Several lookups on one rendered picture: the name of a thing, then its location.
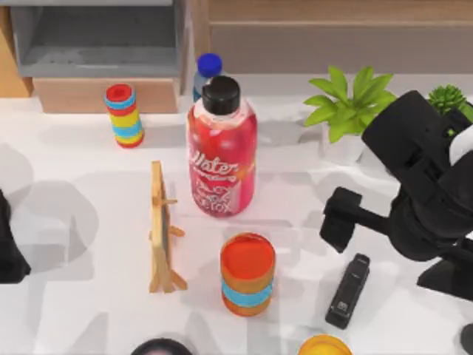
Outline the black round object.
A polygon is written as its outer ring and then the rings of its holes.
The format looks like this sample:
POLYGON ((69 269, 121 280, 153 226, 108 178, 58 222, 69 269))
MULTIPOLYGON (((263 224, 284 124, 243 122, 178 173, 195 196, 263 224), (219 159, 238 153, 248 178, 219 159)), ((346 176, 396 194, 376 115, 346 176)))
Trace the black round object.
POLYGON ((177 340, 154 338, 137 346, 130 355, 193 355, 193 353, 177 340))

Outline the dark grey rounded object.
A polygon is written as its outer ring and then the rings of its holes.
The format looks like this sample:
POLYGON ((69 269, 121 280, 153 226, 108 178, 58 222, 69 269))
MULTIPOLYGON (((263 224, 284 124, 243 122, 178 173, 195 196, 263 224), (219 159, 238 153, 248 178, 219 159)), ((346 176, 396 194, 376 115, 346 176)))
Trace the dark grey rounded object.
POLYGON ((460 344, 468 355, 473 355, 473 323, 463 327, 460 333, 460 344))

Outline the black stapler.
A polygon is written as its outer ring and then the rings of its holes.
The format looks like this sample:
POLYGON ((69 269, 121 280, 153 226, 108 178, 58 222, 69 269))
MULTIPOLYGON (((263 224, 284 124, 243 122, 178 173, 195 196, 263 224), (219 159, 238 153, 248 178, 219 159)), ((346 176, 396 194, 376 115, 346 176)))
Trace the black stapler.
POLYGON ((370 258, 357 253, 348 263, 327 310, 329 324, 346 329, 370 273, 370 258))

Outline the pale wooden drawer front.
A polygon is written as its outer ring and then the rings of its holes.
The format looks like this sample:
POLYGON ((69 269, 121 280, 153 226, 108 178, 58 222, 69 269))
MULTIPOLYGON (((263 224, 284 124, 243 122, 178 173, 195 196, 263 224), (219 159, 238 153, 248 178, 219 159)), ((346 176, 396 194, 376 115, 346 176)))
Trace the pale wooden drawer front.
POLYGON ((141 113, 171 114, 178 110, 181 80, 177 78, 34 78, 33 85, 45 113, 105 113, 106 90, 128 84, 137 94, 141 113))

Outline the green plant white pot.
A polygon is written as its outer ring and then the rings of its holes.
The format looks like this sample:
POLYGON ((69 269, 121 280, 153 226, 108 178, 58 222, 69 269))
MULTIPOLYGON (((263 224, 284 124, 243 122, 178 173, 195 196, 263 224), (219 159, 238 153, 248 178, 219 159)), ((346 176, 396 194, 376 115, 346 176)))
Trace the green plant white pot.
POLYGON ((376 75, 368 66, 360 69, 350 84, 342 70, 329 66, 327 78, 309 80, 321 92, 304 101, 304 105, 313 108, 304 126, 321 127, 323 159, 346 166, 356 163, 363 155, 361 135, 396 99, 387 89, 392 78, 392 73, 376 75))

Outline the yellow round object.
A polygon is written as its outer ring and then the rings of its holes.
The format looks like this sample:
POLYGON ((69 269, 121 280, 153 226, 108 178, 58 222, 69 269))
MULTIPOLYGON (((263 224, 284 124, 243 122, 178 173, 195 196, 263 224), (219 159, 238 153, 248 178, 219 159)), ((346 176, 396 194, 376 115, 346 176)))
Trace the yellow round object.
POLYGON ((353 355, 348 346, 339 338, 319 334, 307 339, 297 355, 353 355))

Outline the stack of coloured rings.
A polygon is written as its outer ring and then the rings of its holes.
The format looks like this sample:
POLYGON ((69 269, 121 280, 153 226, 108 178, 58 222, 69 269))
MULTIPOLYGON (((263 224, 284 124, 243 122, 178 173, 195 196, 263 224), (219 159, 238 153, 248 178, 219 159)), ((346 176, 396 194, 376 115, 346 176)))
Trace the stack of coloured rings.
POLYGON ((106 89, 103 102, 112 122, 116 142, 124 148, 139 146, 144 138, 144 130, 135 90, 125 83, 113 84, 106 89))

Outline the small green plant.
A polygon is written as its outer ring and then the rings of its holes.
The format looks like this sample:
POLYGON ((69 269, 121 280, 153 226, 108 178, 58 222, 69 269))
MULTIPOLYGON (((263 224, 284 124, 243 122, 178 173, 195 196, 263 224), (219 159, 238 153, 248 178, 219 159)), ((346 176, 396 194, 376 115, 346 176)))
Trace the small green plant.
POLYGON ((466 103, 466 96, 455 85, 447 84, 434 88, 428 101, 441 115, 445 115, 451 109, 460 109, 466 103))

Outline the red bottle black cap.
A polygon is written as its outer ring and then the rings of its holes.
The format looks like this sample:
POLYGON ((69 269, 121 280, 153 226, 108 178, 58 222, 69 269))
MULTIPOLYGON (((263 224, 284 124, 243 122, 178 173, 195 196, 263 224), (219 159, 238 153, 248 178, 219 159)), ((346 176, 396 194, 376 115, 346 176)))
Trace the red bottle black cap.
POLYGON ((230 217, 251 202, 255 189, 258 122, 237 81, 210 79, 190 108, 186 134, 191 195, 214 217, 230 217))

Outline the wooden cupboard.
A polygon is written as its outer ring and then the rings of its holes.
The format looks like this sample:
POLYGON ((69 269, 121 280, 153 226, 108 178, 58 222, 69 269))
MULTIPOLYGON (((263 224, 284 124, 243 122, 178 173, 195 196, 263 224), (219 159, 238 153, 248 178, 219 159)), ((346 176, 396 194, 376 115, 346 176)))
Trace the wooden cupboard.
POLYGON ((10 8, 0 6, 0 98, 29 98, 32 93, 32 79, 18 74, 10 8))

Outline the blue cap bottle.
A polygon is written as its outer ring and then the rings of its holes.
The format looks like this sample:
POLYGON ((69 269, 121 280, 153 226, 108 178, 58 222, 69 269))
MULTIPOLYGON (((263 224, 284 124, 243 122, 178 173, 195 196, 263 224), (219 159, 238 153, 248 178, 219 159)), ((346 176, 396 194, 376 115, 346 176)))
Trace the blue cap bottle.
POLYGON ((216 53, 204 53, 197 59, 197 69, 193 82, 194 103, 201 98, 203 86, 208 80, 222 74, 222 59, 216 53))

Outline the wooden open shelf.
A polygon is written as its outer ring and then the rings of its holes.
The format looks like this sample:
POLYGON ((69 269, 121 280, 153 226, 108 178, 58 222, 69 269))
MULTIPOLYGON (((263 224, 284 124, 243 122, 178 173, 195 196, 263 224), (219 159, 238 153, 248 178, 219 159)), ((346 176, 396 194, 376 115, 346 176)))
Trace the wooden open shelf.
POLYGON ((232 73, 473 73, 473 0, 189 2, 195 53, 232 73))

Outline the orange can blue band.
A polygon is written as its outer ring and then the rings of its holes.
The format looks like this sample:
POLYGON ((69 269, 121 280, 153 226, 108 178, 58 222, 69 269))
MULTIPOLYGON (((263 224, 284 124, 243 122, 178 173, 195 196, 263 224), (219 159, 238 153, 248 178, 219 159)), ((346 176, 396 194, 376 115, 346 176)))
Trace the orange can blue band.
POLYGON ((270 304, 276 252, 260 234, 234 235, 220 251, 221 295, 227 309, 241 317, 261 314, 270 304))

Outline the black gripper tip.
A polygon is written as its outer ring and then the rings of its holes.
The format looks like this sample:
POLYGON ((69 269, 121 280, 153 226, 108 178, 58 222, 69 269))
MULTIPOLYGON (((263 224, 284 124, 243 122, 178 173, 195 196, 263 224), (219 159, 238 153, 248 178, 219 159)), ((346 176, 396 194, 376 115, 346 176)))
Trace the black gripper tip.
POLYGON ((0 284, 20 283, 31 272, 10 228, 11 207, 0 190, 0 284))

